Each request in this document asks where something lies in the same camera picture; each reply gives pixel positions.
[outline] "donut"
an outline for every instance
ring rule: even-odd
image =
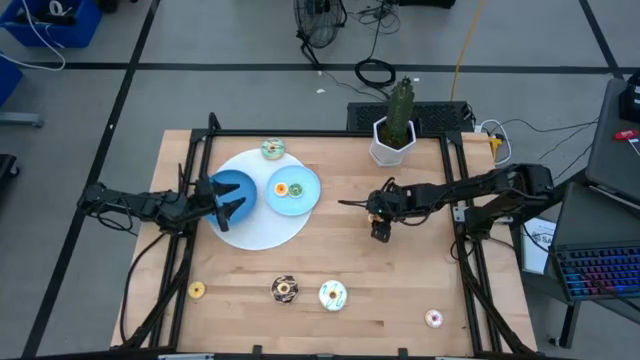
[[[291,195],[291,197],[302,196],[302,185],[300,184],[289,185],[289,195]]]
[[[444,322],[444,317],[438,310],[431,309],[424,314],[424,320],[427,322],[427,325],[433,329],[437,329],[442,326]]]
[[[289,191],[289,187],[285,183],[277,183],[273,191],[275,191],[278,196],[285,196]]]
[[[284,155],[284,142],[278,138],[268,138],[262,143],[262,155],[268,160],[277,160]]]
[[[298,296],[298,283],[291,275],[278,276],[271,284],[271,295],[275,301],[288,304]]]
[[[200,299],[202,295],[204,295],[205,291],[206,288],[202,281],[194,281],[191,283],[191,285],[189,285],[189,289],[187,292],[192,299]]]
[[[347,288],[341,282],[329,280],[320,286],[318,299],[329,311],[338,311],[347,303]]]

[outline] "white pot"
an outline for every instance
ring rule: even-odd
[[[369,148],[369,154],[373,160],[378,164],[378,166],[398,166],[402,163],[402,159],[404,155],[409,152],[409,150],[416,143],[416,130],[413,128],[413,122],[409,121],[409,128],[411,129],[411,142],[408,143],[402,149],[396,150],[392,147],[389,147],[378,140],[378,125],[387,120],[387,117],[383,117],[382,119],[376,121],[373,124],[373,141],[371,142],[371,147]]]

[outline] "wooden table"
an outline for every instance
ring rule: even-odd
[[[190,131],[165,132],[152,191],[177,189],[177,168],[186,157],[189,136]],[[463,139],[470,176],[493,168],[484,134],[463,134]],[[216,137],[209,173],[263,140]],[[253,345],[262,345],[264,353],[396,355],[405,347],[410,355],[472,356],[459,266],[449,255],[454,241],[450,212],[434,213],[419,227],[394,224],[391,241],[383,244],[369,236],[366,211],[337,202],[366,199],[390,176],[398,184],[444,183],[439,141],[418,139],[401,167],[379,168],[368,153],[368,138],[284,140],[287,151],[320,178],[319,203],[297,236],[264,251],[234,248],[201,220],[189,281],[204,282],[206,294],[199,300],[187,297],[178,351],[247,353]],[[155,225],[143,224],[134,256],[157,234]],[[496,225],[492,235],[511,241],[506,226]],[[129,336],[155,304],[167,244],[162,240],[152,248],[132,277],[126,315]],[[535,349],[513,250],[492,242],[485,242],[484,249],[497,309]],[[300,294],[290,305],[276,303],[269,291],[282,274],[293,275],[300,284]],[[339,312],[325,311],[317,298],[320,285],[330,279],[341,281],[349,292]],[[444,315],[441,328],[425,324],[429,309]],[[490,349],[484,312],[480,305],[477,309],[483,347]],[[165,324],[172,315],[170,305]],[[168,328],[163,326],[161,344],[168,339]],[[116,330],[113,344],[119,343]]]

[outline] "potted plant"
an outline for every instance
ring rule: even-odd
[[[416,131],[409,120],[414,97],[411,80],[405,77],[393,88],[387,116],[373,124],[369,153],[378,166],[400,165],[416,143]]]

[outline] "electric fan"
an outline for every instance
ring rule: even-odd
[[[300,51],[316,69],[320,63],[313,49],[322,49],[331,44],[338,35],[338,29],[347,22],[347,10],[342,0],[294,0],[298,34],[302,40]]]

